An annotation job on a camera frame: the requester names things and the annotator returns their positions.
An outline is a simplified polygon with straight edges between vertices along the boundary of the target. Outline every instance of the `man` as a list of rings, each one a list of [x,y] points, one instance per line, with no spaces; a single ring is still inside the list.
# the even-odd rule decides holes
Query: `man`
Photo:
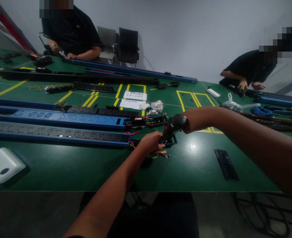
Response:
[[[55,0],[55,18],[42,18],[43,35],[53,53],[64,51],[67,59],[94,60],[100,55],[101,40],[92,20],[69,1]]]
[[[187,117],[186,134],[207,127],[220,129],[292,199],[292,160],[288,159],[292,156],[292,137],[222,107],[192,108],[183,114]],[[153,132],[144,136],[93,198],[87,200],[86,207],[63,238],[199,237],[191,194],[160,195],[160,201],[153,204],[155,207],[140,211],[139,216],[131,216],[122,207],[144,158],[163,149],[164,145],[158,144],[162,135]]]
[[[254,50],[239,56],[222,71],[220,75],[225,78],[219,83],[224,86],[233,85],[240,90],[248,89],[252,83],[255,90],[265,89],[266,86],[262,83],[276,67],[273,60],[268,60],[268,54],[269,52]]]

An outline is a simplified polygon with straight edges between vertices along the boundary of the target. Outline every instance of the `red pole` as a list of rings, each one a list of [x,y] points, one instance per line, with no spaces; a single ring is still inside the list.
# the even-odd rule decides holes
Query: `red pole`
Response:
[[[19,42],[19,44],[28,52],[32,52],[28,44],[21,38],[21,36],[15,31],[14,27],[8,22],[6,17],[0,11],[0,21],[7,28],[7,30],[11,33],[11,35]]]

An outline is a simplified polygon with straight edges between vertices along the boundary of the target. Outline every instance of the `black office chair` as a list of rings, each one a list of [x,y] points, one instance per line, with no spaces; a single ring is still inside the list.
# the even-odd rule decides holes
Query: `black office chair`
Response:
[[[139,60],[138,31],[120,28],[120,44],[113,45],[117,59],[125,63],[136,63]]]

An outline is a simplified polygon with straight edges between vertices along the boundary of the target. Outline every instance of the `green workbench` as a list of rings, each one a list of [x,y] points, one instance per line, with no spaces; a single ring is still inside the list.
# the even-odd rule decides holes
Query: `green workbench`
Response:
[[[9,53],[0,49],[0,55]],[[30,67],[31,61],[25,56],[12,58],[14,64],[6,65],[0,60],[1,67]],[[54,71],[84,72],[85,67],[65,64],[58,57],[53,57],[54,63],[47,68]],[[55,104],[67,102],[68,105],[84,105],[104,108],[108,105],[119,106],[127,85],[122,85],[118,94],[99,93],[89,91],[73,91],[57,94],[45,94],[37,88],[30,88],[37,84],[56,85],[50,82],[9,81],[0,79],[0,99],[21,100]],[[207,95],[206,88],[221,94],[215,100]],[[181,83],[178,88],[164,90],[150,90],[153,86],[146,86],[147,101],[161,100],[164,103],[163,112],[172,117],[183,110],[198,106],[219,106],[227,101],[229,90],[221,85],[198,82],[196,85]],[[130,85],[130,91],[144,92],[142,85]],[[250,104],[248,97],[241,99],[232,94],[233,100],[240,104]],[[163,127],[154,129],[144,128],[135,138],[142,138],[145,134],[155,130],[163,131]],[[278,188],[266,175],[235,146],[222,132],[216,128],[194,132],[190,135],[176,134],[177,145],[167,149],[171,155],[166,159],[159,156],[146,163],[138,172],[132,190],[134,191],[278,191]],[[120,166],[130,154],[128,148],[98,148],[76,147],[58,144],[39,144],[0,140],[0,148],[13,150],[28,166],[14,178],[0,185],[0,190],[6,191],[96,191],[106,179]],[[240,178],[239,183],[228,182],[224,179],[215,149],[226,150],[234,164]]]

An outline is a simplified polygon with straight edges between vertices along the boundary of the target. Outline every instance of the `floor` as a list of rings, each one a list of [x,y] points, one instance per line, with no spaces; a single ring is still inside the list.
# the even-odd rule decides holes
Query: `floor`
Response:
[[[61,237],[76,218],[82,195],[81,192],[0,192],[0,237]],[[129,205],[137,199],[151,204],[156,195],[129,193],[126,200]],[[229,193],[192,193],[192,196],[200,237],[269,237],[248,226]],[[248,196],[247,193],[240,194],[240,197]],[[275,199],[275,202],[292,209],[292,202],[288,199]],[[252,220],[258,222],[256,216],[252,216]],[[273,223],[272,228],[282,233],[285,230],[281,223]]]

